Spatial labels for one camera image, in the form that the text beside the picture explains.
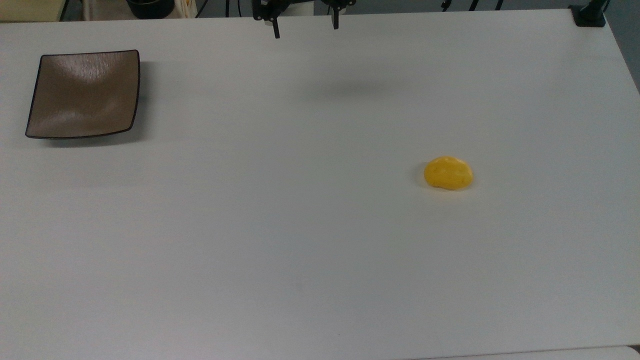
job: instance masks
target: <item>table surface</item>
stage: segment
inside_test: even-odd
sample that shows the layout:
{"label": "table surface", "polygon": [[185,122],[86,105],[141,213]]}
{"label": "table surface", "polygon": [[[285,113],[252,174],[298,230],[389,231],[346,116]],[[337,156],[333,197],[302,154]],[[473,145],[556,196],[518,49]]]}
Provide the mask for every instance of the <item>table surface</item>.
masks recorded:
{"label": "table surface", "polygon": [[[568,10],[0,25],[0,354],[640,343],[640,97]],[[24,136],[40,55],[138,49],[131,131]],[[426,161],[476,180],[430,188]]]}

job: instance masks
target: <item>floor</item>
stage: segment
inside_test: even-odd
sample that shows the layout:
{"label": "floor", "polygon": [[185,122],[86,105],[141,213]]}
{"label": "floor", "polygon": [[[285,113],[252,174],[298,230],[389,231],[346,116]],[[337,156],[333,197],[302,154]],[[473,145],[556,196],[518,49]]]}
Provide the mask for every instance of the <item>floor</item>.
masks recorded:
{"label": "floor", "polygon": [[[251,14],[250,0],[231,0],[230,16],[237,17],[237,3],[244,16]],[[467,11],[472,0],[452,0],[449,11]],[[404,13],[404,12],[440,12],[441,0],[358,0],[357,4],[350,7],[349,13]],[[496,0],[480,0],[476,10],[493,10]],[[503,10],[520,9],[553,9],[566,8],[569,4],[586,4],[587,0],[504,0]],[[315,14],[326,14],[326,5],[316,0]],[[82,4],[80,0],[70,0],[65,12],[65,21],[80,20]],[[225,14],[224,0],[209,0],[201,17],[223,17]],[[613,30],[622,55],[627,61],[636,87],[640,89],[640,1],[638,0],[611,0],[607,10],[607,20]]]}

